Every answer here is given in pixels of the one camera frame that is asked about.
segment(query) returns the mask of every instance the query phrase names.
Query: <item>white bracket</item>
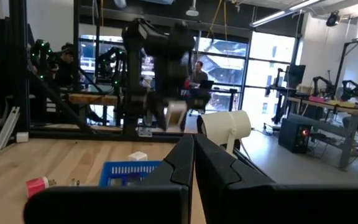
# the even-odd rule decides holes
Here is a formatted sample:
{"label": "white bracket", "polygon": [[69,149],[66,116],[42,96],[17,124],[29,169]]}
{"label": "white bracket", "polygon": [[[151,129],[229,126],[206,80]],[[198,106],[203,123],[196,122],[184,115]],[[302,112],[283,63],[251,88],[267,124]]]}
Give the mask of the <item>white bracket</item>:
{"label": "white bracket", "polygon": [[14,106],[7,117],[4,126],[0,132],[0,150],[6,147],[7,142],[11,138],[12,132],[16,126],[17,120],[20,116],[20,108]]}

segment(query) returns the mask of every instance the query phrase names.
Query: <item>computer tower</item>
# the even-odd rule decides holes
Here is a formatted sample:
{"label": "computer tower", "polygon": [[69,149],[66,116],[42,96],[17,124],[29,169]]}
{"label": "computer tower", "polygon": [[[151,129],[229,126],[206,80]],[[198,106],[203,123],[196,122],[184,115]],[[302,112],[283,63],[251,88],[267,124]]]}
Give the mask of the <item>computer tower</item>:
{"label": "computer tower", "polygon": [[305,154],[308,150],[310,130],[310,125],[300,124],[285,118],[281,123],[278,144],[292,153]]}

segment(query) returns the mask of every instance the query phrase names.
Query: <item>wooden table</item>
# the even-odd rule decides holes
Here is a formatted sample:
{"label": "wooden table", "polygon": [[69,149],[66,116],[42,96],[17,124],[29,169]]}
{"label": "wooden table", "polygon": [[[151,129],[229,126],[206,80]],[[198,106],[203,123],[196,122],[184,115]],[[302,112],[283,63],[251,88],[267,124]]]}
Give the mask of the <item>wooden table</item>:
{"label": "wooden table", "polygon": [[288,97],[288,101],[295,102],[295,103],[302,102],[302,103],[305,103],[305,104],[311,105],[311,106],[318,106],[318,107],[322,107],[322,108],[327,108],[329,110],[336,109],[338,112],[346,112],[346,113],[349,113],[349,114],[358,115],[358,109],[357,108],[351,109],[351,108],[344,108],[344,107],[341,107],[341,106],[335,107],[335,105],[330,105],[330,104],[327,104],[327,103],[319,103],[319,102],[315,102],[315,101],[301,100],[299,98],[294,98],[294,97]]}
{"label": "wooden table", "polygon": [[350,157],[358,157],[358,152],[353,152],[352,149],[354,147],[354,136],[357,132],[357,126],[358,126],[358,109],[352,109],[352,108],[344,108],[341,106],[334,106],[327,103],[319,103],[315,101],[309,101],[309,100],[301,100],[299,98],[294,97],[288,97],[288,101],[295,102],[295,103],[304,103],[307,105],[312,106],[318,106],[322,108],[327,108],[329,110],[336,110],[339,112],[346,112],[351,115],[351,120],[349,123],[349,127],[343,128],[338,127],[326,122],[322,122],[320,120],[315,120],[311,118],[307,118],[298,114],[289,114],[288,119],[297,121],[299,123],[303,124],[309,124],[312,125],[314,128],[321,129],[323,131],[327,131],[329,133],[333,133],[335,135],[338,135],[340,137],[343,137],[345,141],[340,144],[331,144],[330,142],[326,142],[327,144],[330,144],[338,149],[342,149],[341,152],[341,158],[339,160],[339,168],[344,169],[349,165],[349,159]]}
{"label": "wooden table", "polygon": [[68,99],[73,104],[85,105],[103,105],[103,106],[117,106],[117,96],[105,96],[105,95],[92,95],[82,93],[72,93],[68,95]]}
{"label": "wooden table", "polygon": [[[55,179],[58,185],[69,185],[72,178],[85,185],[97,185],[105,161],[125,161],[136,151],[146,153],[149,160],[162,160],[173,146],[167,143],[56,139],[30,139],[8,146],[0,151],[0,224],[23,224],[27,180],[46,175]],[[195,175],[192,200],[191,223],[204,224]]]}

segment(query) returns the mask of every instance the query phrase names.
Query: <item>ceiling light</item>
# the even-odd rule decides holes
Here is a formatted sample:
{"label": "ceiling light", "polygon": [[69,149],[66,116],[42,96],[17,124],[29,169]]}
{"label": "ceiling light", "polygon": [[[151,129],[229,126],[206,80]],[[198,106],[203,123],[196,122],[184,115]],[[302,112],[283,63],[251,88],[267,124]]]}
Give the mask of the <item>ceiling light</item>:
{"label": "ceiling light", "polygon": [[284,11],[276,12],[275,14],[272,14],[270,16],[267,16],[265,18],[262,18],[262,19],[259,19],[258,21],[253,22],[251,24],[251,26],[253,27],[253,26],[257,26],[257,25],[262,25],[262,24],[268,22],[269,20],[278,18],[278,17],[280,17],[280,16],[282,16],[284,14],[285,14]]}
{"label": "ceiling light", "polygon": [[304,1],[300,4],[297,4],[296,6],[292,6],[292,7],[289,7],[287,9],[284,9],[284,10],[281,10],[279,12],[276,12],[276,13],[273,13],[265,18],[261,18],[255,22],[251,22],[249,24],[249,26],[251,26],[252,28],[255,28],[255,27],[258,27],[258,26],[261,26],[265,23],[268,23],[268,22],[271,22],[271,21],[274,21],[276,19],[279,19],[281,17],[284,17],[284,16],[288,16],[288,15],[291,15],[293,14],[294,12],[296,11],[301,11],[303,10],[304,8],[306,7],[310,7],[311,5],[314,5],[314,4],[317,4],[317,3],[320,3],[320,2],[323,2],[325,0],[309,0],[309,1]]}
{"label": "ceiling light", "polygon": [[186,11],[187,16],[198,16],[198,11],[196,8],[190,7],[189,10]]}
{"label": "ceiling light", "polygon": [[292,6],[292,7],[290,8],[290,10],[291,10],[291,11],[297,11],[298,9],[301,9],[301,8],[303,8],[303,7],[306,7],[306,6],[310,6],[311,4],[314,4],[314,3],[318,2],[318,1],[320,1],[320,0],[304,1],[304,2],[302,2],[302,3],[300,3],[300,4],[297,4],[296,6]]}
{"label": "ceiling light", "polygon": [[187,16],[198,16],[198,11],[196,9],[196,0],[193,0],[193,5],[190,6],[189,10],[186,11]]}

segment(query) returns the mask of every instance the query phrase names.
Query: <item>white cylinder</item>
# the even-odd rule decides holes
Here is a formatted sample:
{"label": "white cylinder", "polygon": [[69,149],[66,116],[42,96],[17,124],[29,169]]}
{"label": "white cylinder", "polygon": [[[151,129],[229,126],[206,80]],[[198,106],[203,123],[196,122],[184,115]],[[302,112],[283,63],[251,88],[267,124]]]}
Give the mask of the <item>white cylinder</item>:
{"label": "white cylinder", "polygon": [[223,111],[200,116],[203,119],[203,133],[217,145],[226,144],[233,129],[236,130],[235,139],[248,137],[251,133],[251,123],[245,111]]}

